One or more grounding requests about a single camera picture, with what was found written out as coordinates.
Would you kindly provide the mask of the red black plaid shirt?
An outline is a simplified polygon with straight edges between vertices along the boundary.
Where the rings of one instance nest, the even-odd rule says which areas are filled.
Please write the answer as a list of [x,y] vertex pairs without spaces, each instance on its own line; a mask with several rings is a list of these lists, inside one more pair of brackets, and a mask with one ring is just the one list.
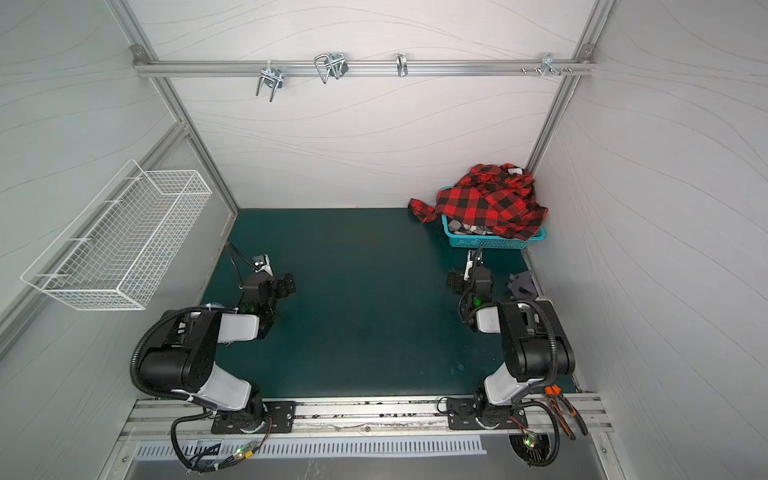
[[412,199],[408,208],[423,223],[457,221],[521,241],[540,232],[548,213],[536,199],[533,176],[513,164],[477,164],[432,204]]

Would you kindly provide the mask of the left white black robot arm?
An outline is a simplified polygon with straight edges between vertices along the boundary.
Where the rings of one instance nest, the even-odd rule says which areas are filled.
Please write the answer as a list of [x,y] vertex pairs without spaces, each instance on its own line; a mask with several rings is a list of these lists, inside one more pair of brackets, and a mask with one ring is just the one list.
[[258,385],[216,363],[222,345],[263,340],[275,324],[276,306],[297,291],[287,273],[274,274],[266,254],[246,257],[225,246],[235,273],[235,307],[212,304],[164,312],[140,338],[129,362],[134,386],[153,397],[198,405],[212,420],[213,434],[292,431],[296,403],[266,401]]

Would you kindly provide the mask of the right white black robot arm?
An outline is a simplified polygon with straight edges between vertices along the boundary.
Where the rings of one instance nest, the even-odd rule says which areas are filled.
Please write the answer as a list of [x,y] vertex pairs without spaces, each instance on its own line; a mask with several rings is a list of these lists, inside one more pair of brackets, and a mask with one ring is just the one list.
[[502,357],[471,403],[449,407],[448,416],[459,421],[458,429],[523,427],[524,398],[575,370],[573,349],[552,303],[539,297],[529,271],[509,276],[509,300],[495,299],[480,248],[467,253],[463,269],[448,273],[447,285],[459,295],[459,320],[474,332],[497,335]]

